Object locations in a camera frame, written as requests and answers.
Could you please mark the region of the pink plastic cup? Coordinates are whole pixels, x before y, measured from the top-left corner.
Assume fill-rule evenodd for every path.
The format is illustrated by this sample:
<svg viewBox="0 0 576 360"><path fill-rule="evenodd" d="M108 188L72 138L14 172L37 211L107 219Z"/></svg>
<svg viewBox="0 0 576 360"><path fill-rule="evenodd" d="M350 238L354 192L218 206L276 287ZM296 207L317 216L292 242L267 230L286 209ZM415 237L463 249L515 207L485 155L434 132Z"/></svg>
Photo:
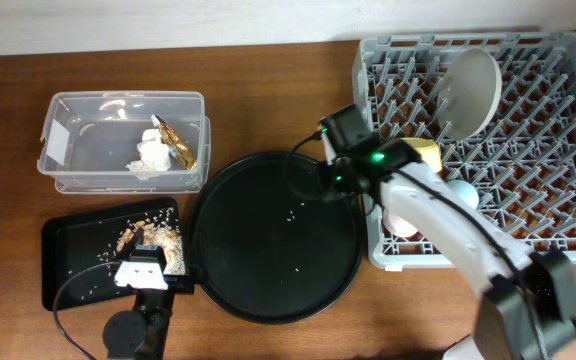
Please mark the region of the pink plastic cup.
<svg viewBox="0 0 576 360"><path fill-rule="evenodd" d="M388 232L396 237L407 238L414 236L418 232L415 226L387 209L383 210L382 222Z"/></svg>

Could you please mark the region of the white napkin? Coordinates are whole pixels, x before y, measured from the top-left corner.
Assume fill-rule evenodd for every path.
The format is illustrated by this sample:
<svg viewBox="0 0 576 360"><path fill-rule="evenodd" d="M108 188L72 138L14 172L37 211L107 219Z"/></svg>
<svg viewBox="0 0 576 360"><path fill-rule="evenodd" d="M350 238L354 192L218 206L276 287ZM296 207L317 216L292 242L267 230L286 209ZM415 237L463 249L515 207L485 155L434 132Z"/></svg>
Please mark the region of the white napkin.
<svg viewBox="0 0 576 360"><path fill-rule="evenodd" d="M169 146L162 141L157 128L145 130L136 148L140 159L126 165L129 171L167 171L171 168Z"/></svg>

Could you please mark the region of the yellow bowl with food scraps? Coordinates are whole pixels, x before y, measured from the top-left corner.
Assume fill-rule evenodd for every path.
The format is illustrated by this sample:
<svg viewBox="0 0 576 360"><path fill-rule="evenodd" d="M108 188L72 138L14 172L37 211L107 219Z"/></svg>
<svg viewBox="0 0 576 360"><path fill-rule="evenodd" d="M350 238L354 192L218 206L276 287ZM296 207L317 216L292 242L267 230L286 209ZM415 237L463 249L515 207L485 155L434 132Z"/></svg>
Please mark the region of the yellow bowl with food scraps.
<svg viewBox="0 0 576 360"><path fill-rule="evenodd" d="M424 138L402 138L402 141L412 149L411 165L406 165L405 170L417 168L423 162L434 174L442 171L441 150L436 142Z"/></svg>

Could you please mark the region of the brown gold snack wrapper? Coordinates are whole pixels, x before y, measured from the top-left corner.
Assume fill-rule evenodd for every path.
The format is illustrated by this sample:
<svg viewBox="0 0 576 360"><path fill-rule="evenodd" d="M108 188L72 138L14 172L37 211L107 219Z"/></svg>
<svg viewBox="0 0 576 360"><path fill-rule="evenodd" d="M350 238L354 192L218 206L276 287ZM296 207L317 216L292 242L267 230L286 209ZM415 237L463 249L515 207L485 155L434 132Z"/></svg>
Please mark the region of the brown gold snack wrapper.
<svg viewBox="0 0 576 360"><path fill-rule="evenodd" d="M161 141L169 146L173 158L186 170L193 170L196 166L196 157L184 140L160 116L153 114L151 121L159 131Z"/></svg>

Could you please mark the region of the blue plastic cup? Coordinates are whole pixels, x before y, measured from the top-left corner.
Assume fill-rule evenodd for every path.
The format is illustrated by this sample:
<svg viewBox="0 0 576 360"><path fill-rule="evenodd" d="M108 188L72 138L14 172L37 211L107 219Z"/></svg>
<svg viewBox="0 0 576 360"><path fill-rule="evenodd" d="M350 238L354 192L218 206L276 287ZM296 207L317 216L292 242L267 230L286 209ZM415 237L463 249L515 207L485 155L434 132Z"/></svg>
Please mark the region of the blue plastic cup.
<svg viewBox="0 0 576 360"><path fill-rule="evenodd" d="M446 185L471 208L478 207L480 197L473 185L463 180L451 180Z"/></svg>

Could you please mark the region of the grey round plate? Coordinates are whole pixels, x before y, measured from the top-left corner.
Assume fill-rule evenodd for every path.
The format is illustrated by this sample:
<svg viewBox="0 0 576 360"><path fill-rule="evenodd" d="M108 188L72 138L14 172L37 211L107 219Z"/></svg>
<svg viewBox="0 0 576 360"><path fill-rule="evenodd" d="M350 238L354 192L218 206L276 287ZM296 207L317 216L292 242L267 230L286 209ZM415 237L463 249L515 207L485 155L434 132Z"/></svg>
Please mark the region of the grey round plate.
<svg viewBox="0 0 576 360"><path fill-rule="evenodd" d="M453 140L479 134L492 120L501 99L497 61L481 48L464 51L448 67L437 101L444 108L438 122Z"/></svg>

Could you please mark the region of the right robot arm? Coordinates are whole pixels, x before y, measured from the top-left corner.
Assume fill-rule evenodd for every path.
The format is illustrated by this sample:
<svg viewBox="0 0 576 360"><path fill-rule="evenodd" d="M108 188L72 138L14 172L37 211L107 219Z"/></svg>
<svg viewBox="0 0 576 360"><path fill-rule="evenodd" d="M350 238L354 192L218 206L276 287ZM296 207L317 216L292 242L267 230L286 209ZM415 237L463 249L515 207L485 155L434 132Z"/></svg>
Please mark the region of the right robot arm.
<svg viewBox="0 0 576 360"><path fill-rule="evenodd" d="M319 122L324 184L403 218L479 297L471 334L428 359L550 359L576 340L576 276L561 251L514 239L460 199L406 141L387 142L349 105Z"/></svg>

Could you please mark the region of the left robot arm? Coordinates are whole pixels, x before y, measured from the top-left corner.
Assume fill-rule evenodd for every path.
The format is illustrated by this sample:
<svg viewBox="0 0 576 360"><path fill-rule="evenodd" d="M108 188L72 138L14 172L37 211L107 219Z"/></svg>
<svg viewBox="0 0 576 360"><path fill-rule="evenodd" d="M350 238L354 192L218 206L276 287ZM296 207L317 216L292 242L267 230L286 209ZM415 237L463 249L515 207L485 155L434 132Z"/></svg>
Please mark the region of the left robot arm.
<svg viewBox="0 0 576 360"><path fill-rule="evenodd" d="M165 352L175 296L193 294L194 284L185 264L182 237L168 228L138 227L119 241L109 261L69 275L55 288L44 290L45 308L52 313L58 333L87 359L94 356L77 343L59 318L62 297L78 279L105 269L117 288L135 294L134 305L106 322L102 341L108 359L161 359Z"/></svg>

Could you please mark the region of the grey dishwasher rack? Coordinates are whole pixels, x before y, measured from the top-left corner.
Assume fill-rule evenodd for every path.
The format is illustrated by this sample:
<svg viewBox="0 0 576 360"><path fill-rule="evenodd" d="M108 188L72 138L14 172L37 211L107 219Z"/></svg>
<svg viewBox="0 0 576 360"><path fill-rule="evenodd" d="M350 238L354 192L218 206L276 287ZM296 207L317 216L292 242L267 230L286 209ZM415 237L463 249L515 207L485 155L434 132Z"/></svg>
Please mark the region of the grey dishwasher rack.
<svg viewBox="0 0 576 360"><path fill-rule="evenodd" d="M463 52L488 52L502 88L491 122L454 140L440 123L445 73ZM470 183L479 211L511 236L576 263L576 33L461 33L362 40L353 98L383 139L435 141L445 180Z"/></svg>

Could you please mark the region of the scattered food scraps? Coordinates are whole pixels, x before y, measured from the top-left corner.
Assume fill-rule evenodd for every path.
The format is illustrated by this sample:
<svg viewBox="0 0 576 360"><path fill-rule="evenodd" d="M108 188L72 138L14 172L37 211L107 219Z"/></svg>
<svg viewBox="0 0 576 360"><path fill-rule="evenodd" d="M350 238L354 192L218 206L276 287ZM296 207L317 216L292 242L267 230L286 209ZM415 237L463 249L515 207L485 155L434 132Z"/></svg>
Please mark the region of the scattered food scraps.
<svg viewBox="0 0 576 360"><path fill-rule="evenodd" d="M176 209L166 207L150 212L138 213L137 217L120 222L123 228L114 230L117 236L106 252L108 259L115 260L139 229L144 230L143 244L156 245L163 249L166 258L165 275L184 275L186 272L182 236L178 224Z"/></svg>

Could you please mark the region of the black rectangular tray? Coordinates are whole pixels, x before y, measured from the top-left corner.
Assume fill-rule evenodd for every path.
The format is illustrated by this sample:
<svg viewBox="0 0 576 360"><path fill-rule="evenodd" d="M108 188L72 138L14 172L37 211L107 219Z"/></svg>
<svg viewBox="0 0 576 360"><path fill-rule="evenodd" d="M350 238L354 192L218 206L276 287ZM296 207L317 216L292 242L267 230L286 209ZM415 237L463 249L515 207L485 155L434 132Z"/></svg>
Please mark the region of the black rectangular tray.
<svg viewBox="0 0 576 360"><path fill-rule="evenodd" d="M139 221L178 230L178 204L163 197L48 220L41 231L43 307L53 309L55 295L68 279L73 282L60 296L59 309L130 296L130 289L115 285L110 267L77 274L114 261L117 242Z"/></svg>

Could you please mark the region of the black round tray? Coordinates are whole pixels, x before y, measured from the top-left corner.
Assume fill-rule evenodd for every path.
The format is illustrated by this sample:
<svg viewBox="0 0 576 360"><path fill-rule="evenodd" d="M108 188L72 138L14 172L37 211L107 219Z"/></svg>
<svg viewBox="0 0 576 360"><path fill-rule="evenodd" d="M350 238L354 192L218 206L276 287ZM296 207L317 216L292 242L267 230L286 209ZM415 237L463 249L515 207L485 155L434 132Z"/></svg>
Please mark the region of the black round tray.
<svg viewBox="0 0 576 360"><path fill-rule="evenodd" d="M316 160L285 152L242 158L208 181L188 220L187 266L211 300L262 324L332 305L361 263L366 225L354 200L302 200Z"/></svg>

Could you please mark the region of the clear plastic bin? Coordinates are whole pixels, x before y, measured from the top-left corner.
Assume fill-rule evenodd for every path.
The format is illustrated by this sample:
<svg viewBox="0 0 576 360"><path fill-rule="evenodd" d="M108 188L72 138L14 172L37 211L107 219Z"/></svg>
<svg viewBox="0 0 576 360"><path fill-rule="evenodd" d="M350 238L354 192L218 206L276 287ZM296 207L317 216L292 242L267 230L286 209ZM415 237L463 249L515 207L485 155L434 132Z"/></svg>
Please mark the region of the clear plastic bin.
<svg viewBox="0 0 576 360"><path fill-rule="evenodd" d="M166 171L133 170L137 144L157 115L195 156L188 170L171 159ZM211 129L204 98L192 91L61 92L51 99L37 169L66 194L197 193L206 183Z"/></svg>

